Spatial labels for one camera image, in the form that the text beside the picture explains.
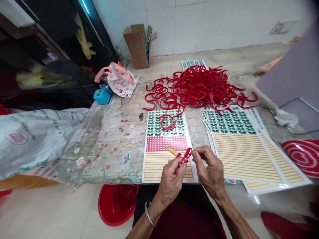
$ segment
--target white tiled wall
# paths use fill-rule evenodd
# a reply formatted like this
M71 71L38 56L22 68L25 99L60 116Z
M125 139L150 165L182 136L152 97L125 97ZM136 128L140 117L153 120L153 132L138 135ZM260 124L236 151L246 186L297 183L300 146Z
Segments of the white tiled wall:
M171 55L291 41L317 18L311 0L92 0L114 46L129 54L123 37L131 24L157 31L151 54ZM292 29L269 35L280 20Z

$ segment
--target goldfish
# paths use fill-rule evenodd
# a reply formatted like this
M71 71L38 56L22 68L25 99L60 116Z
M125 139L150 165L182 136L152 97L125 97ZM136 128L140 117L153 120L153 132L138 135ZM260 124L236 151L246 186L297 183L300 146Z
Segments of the goldfish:
M76 16L75 16L74 20L75 20L76 24L80 27L80 29L78 29L77 32L75 32L76 37L77 37L79 43L81 44L82 51L83 51L84 55L86 56L87 59L90 60L92 55L95 55L96 52L93 50L90 50L90 47L92 47L93 44L86 40L83 25L82 25L81 18L80 18L80 15L78 12L76 12Z

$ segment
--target crumpled paper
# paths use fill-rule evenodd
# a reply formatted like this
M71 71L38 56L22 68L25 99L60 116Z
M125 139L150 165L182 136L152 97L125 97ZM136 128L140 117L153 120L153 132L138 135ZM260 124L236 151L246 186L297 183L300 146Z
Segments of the crumpled paper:
M299 123L297 115L288 113L281 109L276 109L275 119L279 125L287 124L288 128L290 129L295 128Z

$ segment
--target silver bangle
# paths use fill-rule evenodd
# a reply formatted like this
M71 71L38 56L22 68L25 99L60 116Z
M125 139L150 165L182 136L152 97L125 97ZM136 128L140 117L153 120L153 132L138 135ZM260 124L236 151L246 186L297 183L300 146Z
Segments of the silver bangle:
M147 211L147 203L149 203L149 205L150 205L151 202L150 202L150 201L146 201L146 203L145 203L145 214L146 214L146 217L149 219L149 221L150 221L150 223L151 223L151 225L152 225L153 227L157 227L157 225L154 225L154 223L153 223L152 220L150 219L150 215L149 215L149 213L148 213L148 211Z

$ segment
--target red logo on sack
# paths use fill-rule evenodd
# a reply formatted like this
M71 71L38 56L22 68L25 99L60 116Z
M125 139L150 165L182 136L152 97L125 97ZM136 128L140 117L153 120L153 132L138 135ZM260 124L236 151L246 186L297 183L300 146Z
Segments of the red logo on sack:
M6 140L12 144L25 144L29 136L19 130L11 130L4 135Z

